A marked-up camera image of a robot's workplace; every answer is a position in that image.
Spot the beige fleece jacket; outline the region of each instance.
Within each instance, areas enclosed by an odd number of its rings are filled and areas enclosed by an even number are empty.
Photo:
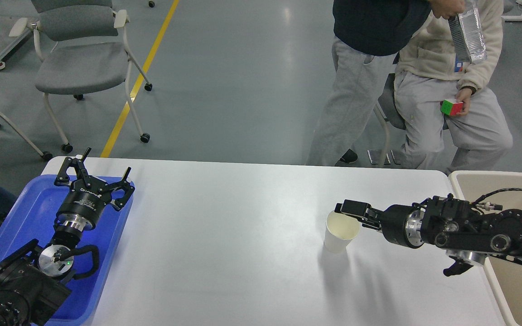
[[[465,62],[461,72],[455,72],[456,54],[448,21],[430,14],[408,45],[400,51],[397,72],[458,80],[458,86],[471,86],[477,90],[487,86],[497,66],[503,43],[502,0],[477,0],[478,14],[483,27],[487,59],[479,63]]]

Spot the gray floor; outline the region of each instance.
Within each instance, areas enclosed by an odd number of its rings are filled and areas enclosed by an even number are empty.
[[[128,9],[129,41],[141,62],[172,0],[156,3],[149,8],[146,1],[114,1],[116,9]],[[0,16],[35,15],[28,0],[0,0]],[[151,141],[139,141],[129,117],[110,157],[303,164],[334,79],[332,27],[331,2],[180,0],[148,72],[153,91],[139,91],[135,101]],[[42,42],[44,49],[53,46],[45,37]],[[6,65],[0,71],[0,111],[42,150],[62,155],[60,138],[34,87],[39,60],[32,39]],[[495,169],[522,172],[522,23],[505,23],[503,52],[490,87],[514,136],[512,151]],[[71,96],[50,98],[74,145],[72,155],[89,146],[91,155],[99,156],[124,107],[124,87],[86,95],[80,102]],[[404,134],[397,129],[391,134],[397,149]],[[445,144],[437,169],[454,155],[448,133]],[[382,129],[372,118],[353,146],[360,158],[350,166],[371,167],[366,150],[382,145]],[[44,167],[11,128],[0,129],[4,187],[19,195]]]

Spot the rubik's cube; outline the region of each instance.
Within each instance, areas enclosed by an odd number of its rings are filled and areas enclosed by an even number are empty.
[[[462,110],[464,103],[457,102],[456,99],[445,99],[440,107],[440,111],[446,115],[456,115]]]

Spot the robotic arm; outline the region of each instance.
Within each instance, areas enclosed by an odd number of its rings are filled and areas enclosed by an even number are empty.
[[[0,262],[0,326],[43,326],[60,308],[71,290],[66,284],[93,275],[99,267],[97,246],[78,247],[84,231],[93,230],[104,208],[110,204],[116,211],[123,208],[134,192],[126,179],[108,184],[90,176],[82,158],[67,157],[54,184],[70,188],[68,195],[56,213],[54,235],[41,247],[33,239]],[[67,169],[74,168],[76,179],[71,182]],[[115,190],[124,190],[121,198],[112,198]],[[93,267],[77,274],[74,256],[91,252]]]
[[[444,269],[446,276],[482,266],[487,256],[522,265],[522,210],[506,209],[490,202],[479,204],[497,192],[521,190],[507,188],[491,192],[475,202],[434,196],[412,206],[392,205],[385,211],[366,202],[345,200],[335,212],[358,219],[364,227],[383,233],[390,243],[419,248],[424,243],[445,249],[455,260]]]

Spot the chair seat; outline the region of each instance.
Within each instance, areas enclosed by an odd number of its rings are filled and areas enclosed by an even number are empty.
[[[396,109],[396,103],[394,102],[394,79],[396,75],[389,74],[388,79],[386,80],[386,84],[384,85],[384,91],[382,95],[379,97],[377,102],[380,104],[384,115],[388,122],[393,125],[395,128],[406,130],[406,122],[404,118],[398,113],[398,109]],[[446,119],[443,123],[443,130],[448,129],[448,124],[446,123]]]
[[[122,43],[96,43],[58,48],[44,60],[35,87],[44,93],[89,94],[126,80],[128,55]]]

